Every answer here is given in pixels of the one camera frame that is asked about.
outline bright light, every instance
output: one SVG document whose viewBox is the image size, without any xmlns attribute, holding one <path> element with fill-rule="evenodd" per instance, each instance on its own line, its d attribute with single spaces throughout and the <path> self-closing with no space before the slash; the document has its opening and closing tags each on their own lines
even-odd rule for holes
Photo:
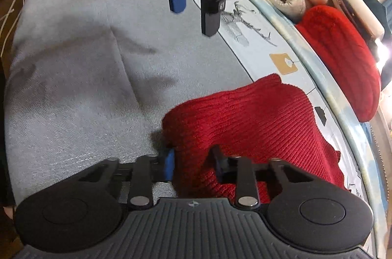
<svg viewBox="0 0 392 259">
<path fill-rule="evenodd" d="M 376 66 L 378 71 L 381 72 L 385 63 L 389 59 L 390 54 L 388 48 L 385 45 L 383 45 L 383 43 L 381 43 L 380 39 L 376 39 L 374 42 L 377 45 L 377 54 L 380 59 L 379 62 L 377 62 Z"/>
</svg>

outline silver screw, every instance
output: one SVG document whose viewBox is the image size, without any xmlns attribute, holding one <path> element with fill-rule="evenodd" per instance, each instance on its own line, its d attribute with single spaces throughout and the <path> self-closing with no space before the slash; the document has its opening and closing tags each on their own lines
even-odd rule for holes
<svg viewBox="0 0 392 259">
<path fill-rule="evenodd" d="M 252 196 L 244 196 L 238 200 L 238 203 L 242 206 L 253 207 L 256 206 L 259 202 Z"/>
<path fill-rule="evenodd" d="M 131 198 L 131 204 L 135 206 L 145 206 L 148 205 L 150 199 L 146 196 L 135 196 Z"/>
</svg>

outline crosshair logo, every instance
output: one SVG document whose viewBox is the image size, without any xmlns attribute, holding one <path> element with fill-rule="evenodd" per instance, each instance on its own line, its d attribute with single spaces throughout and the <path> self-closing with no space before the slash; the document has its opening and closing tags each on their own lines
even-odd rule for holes
<svg viewBox="0 0 392 259">
<path fill-rule="evenodd" d="M 192 200 L 191 202 L 188 203 L 188 205 L 191 206 L 191 207 L 197 207 L 197 206 L 200 205 L 200 203 L 198 203 L 198 202 L 195 201 L 195 200 Z"/>
</svg>

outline ribbed red garment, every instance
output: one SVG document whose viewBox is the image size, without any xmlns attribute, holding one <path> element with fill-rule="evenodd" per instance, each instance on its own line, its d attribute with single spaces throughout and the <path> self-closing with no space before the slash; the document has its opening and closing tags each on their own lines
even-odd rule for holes
<svg viewBox="0 0 392 259">
<path fill-rule="evenodd" d="M 295 27 L 331 72 L 358 120 L 371 120 L 380 100 L 380 74 L 354 25 L 339 10 L 319 5 Z"/>
<path fill-rule="evenodd" d="M 340 152 L 328 144 L 312 104 L 296 86 L 273 74 L 242 88 L 185 102 L 163 118 L 163 134 L 176 151 L 174 184 L 180 196 L 234 198 L 235 186 L 216 181 L 208 150 L 220 144 L 227 155 L 254 163 L 276 157 L 343 187 Z M 259 183 L 262 202 L 269 202 Z"/>
</svg>

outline gray fabric surface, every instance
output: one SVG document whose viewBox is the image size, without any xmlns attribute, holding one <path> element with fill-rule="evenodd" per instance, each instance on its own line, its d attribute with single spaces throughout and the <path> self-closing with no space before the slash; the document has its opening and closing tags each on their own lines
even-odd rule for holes
<svg viewBox="0 0 392 259">
<path fill-rule="evenodd" d="M 13 52 L 5 140 L 17 203 L 105 157 L 159 151 L 171 108 L 251 82 L 219 35 L 201 35 L 192 0 L 181 15 L 167 0 L 27 0 Z"/>
</svg>

